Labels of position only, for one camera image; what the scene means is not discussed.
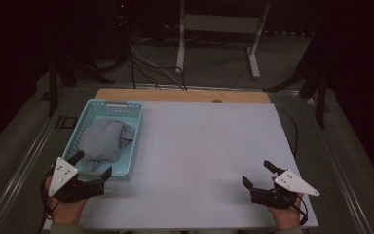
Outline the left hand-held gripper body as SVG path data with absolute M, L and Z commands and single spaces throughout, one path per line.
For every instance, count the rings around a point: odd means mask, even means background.
M 78 170 L 62 158 L 56 159 L 48 195 L 62 203 L 75 203 L 104 194 L 104 180 L 81 181 Z

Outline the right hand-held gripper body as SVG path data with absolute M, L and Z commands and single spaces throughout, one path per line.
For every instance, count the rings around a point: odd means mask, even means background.
M 252 203 L 286 210 L 295 204 L 299 194 L 319 196 L 316 189 L 293 171 L 277 169 L 275 173 L 277 176 L 274 178 L 273 189 L 264 190 L 249 185 Z

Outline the grey cloth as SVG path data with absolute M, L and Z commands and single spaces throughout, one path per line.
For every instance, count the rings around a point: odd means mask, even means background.
M 116 162 L 121 150 L 135 137 L 135 129 L 120 120 L 103 119 L 85 128 L 78 149 L 86 172 L 94 172 L 101 163 Z

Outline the light blue plastic basket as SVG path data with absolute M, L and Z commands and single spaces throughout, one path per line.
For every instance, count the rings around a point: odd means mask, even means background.
M 137 102 L 89 100 L 78 119 L 62 158 L 67 160 L 78 151 L 84 157 L 75 165 L 79 179 L 100 178 L 112 168 L 110 181 L 131 177 L 143 106 Z

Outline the person's right hand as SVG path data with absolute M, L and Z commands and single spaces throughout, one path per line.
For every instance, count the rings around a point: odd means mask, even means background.
M 276 230 L 284 230 L 296 226 L 301 226 L 299 209 L 302 198 L 303 195 L 299 194 L 299 198 L 294 203 L 294 207 L 291 207 L 287 210 L 276 209 L 273 207 L 268 208 L 276 224 Z

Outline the person's left hand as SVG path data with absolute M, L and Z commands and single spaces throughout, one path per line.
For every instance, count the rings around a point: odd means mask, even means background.
M 52 221 L 56 225 L 78 225 L 87 199 L 75 203 L 62 203 L 50 197 L 47 204 L 52 211 Z

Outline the black tripod stand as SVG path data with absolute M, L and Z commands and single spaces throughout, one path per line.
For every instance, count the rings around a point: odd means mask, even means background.
M 322 47 L 325 41 L 321 32 L 316 32 L 307 47 L 304 55 L 300 59 L 293 75 L 283 82 L 273 87 L 265 88 L 264 92 L 276 93 L 284 88 L 304 80 L 302 88 L 299 90 L 300 98 L 311 98 L 317 95 L 316 120 L 319 126 L 324 129 L 324 107 L 327 86 L 327 74 L 325 65 L 325 52 Z
M 101 77 L 95 71 L 86 68 L 66 54 L 52 55 L 49 62 L 49 102 L 50 109 L 48 116 L 52 117 L 56 113 L 58 107 L 58 75 L 61 68 L 77 69 L 80 72 L 90 76 L 95 81 L 102 84 L 112 84 L 111 80 Z

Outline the white metal stand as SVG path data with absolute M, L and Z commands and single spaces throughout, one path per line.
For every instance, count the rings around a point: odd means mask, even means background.
M 185 0 L 180 0 L 179 16 L 179 38 L 176 56 L 176 73 L 184 72 L 185 60 L 185 31 L 201 32 L 225 32 L 253 34 L 254 40 L 250 47 L 247 48 L 247 60 L 252 77 L 259 79 L 261 77 L 260 69 L 256 59 L 256 50 L 264 29 L 266 18 L 270 10 L 270 0 L 263 0 L 262 12 L 258 17 L 229 17 L 213 15 L 192 15 L 185 13 Z

